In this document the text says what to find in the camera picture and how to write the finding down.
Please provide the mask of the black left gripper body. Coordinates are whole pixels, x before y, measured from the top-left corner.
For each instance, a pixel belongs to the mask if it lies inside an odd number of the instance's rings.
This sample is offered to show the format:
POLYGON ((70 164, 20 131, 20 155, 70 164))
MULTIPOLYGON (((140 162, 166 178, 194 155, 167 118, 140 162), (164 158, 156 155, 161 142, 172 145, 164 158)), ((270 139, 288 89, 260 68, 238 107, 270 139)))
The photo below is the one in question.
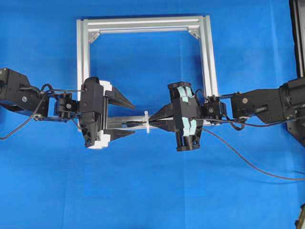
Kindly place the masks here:
POLYGON ((98 77, 89 77, 81 85, 78 105, 79 125, 84 137, 84 145, 89 149, 102 149, 108 146, 110 135, 105 134, 104 122, 106 105, 104 87, 98 77))

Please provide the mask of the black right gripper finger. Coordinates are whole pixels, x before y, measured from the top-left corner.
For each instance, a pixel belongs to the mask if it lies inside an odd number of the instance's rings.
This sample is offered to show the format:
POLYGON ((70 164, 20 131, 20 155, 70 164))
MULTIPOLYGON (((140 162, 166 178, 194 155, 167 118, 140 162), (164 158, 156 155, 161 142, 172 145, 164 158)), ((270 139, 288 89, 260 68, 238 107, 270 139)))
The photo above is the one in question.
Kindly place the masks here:
POLYGON ((149 121, 157 121, 165 118, 173 117, 173 104, 163 106, 157 113, 149 118, 149 121))
POLYGON ((176 132, 175 121, 173 119, 151 120, 150 125, 167 132, 176 132))

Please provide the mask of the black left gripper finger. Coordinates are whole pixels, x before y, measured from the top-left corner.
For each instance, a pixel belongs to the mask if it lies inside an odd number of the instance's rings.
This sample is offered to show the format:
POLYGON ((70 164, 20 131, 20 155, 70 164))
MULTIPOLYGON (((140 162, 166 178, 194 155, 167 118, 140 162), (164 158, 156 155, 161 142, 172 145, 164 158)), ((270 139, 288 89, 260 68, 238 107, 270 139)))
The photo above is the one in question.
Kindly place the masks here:
POLYGON ((104 143, 108 144, 110 141, 127 137, 129 135, 135 134, 135 131, 127 131, 121 129, 106 129, 104 130, 104 143))
POLYGON ((133 105, 117 88, 112 87, 111 91, 107 91, 108 103, 116 106, 135 109, 133 105))

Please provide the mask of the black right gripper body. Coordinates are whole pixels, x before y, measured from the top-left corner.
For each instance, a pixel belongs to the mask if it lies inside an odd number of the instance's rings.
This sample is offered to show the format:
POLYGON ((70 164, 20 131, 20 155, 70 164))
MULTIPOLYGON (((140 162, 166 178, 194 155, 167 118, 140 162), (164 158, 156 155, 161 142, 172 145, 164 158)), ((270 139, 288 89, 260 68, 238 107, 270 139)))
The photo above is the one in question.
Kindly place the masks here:
POLYGON ((203 120, 197 96, 188 82, 177 82, 168 85, 177 151, 190 151, 200 148, 203 120))

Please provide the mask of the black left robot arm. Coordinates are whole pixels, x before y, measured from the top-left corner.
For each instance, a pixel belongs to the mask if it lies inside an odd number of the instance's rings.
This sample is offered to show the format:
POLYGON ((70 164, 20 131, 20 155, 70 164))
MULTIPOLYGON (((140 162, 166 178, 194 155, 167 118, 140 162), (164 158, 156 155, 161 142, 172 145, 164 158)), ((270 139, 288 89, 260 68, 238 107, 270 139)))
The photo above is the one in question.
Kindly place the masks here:
POLYGON ((27 76, 9 68, 0 70, 0 105, 14 113, 36 121, 73 121, 90 149, 107 147, 110 141, 134 134, 134 131, 108 128, 108 105, 134 109, 117 88, 97 77, 89 77, 78 90, 80 99, 72 98, 72 90, 32 86, 27 76))

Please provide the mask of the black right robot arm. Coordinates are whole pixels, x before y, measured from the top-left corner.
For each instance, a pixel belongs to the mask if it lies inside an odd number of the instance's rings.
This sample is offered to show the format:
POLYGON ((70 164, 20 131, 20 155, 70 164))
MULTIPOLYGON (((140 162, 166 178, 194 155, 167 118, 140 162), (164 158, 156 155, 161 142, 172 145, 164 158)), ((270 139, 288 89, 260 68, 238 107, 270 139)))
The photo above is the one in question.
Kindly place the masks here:
POLYGON ((246 120, 258 117, 264 124, 286 123, 288 132, 305 143, 305 79, 284 83, 277 89, 257 89, 246 93, 208 96, 200 103, 190 83, 168 85, 171 102, 149 118, 157 128, 176 134, 178 151, 200 147, 204 121, 213 125, 229 122, 243 130, 246 120))

